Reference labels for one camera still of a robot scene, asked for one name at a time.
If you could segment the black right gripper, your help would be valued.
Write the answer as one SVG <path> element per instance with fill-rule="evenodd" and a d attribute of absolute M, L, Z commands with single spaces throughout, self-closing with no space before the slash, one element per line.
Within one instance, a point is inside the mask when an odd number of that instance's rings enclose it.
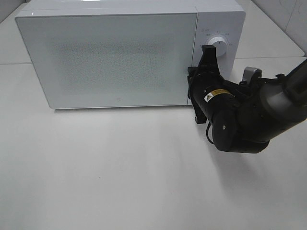
<path fill-rule="evenodd" d="M 240 102 L 236 100 L 224 83 L 226 81 L 217 73 L 219 67 L 216 47 L 203 45 L 202 57 L 196 67 L 188 68 L 188 98 L 192 103 L 197 124 L 206 124 L 221 111 L 236 110 Z"/>

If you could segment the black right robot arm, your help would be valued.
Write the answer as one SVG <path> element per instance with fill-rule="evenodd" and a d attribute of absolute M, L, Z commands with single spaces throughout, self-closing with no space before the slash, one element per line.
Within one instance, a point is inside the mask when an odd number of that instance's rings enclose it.
<path fill-rule="evenodd" d="M 215 47 L 204 45 L 202 51 L 198 66 L 188 68 L 188 98 L 196 123 L 207 125 L 207 140 L 218 150 L 259 153 L 306 120 L 306 62 L 273 79 L 246 67 L 241 82 L 234 83 L 220 74 Z"/>

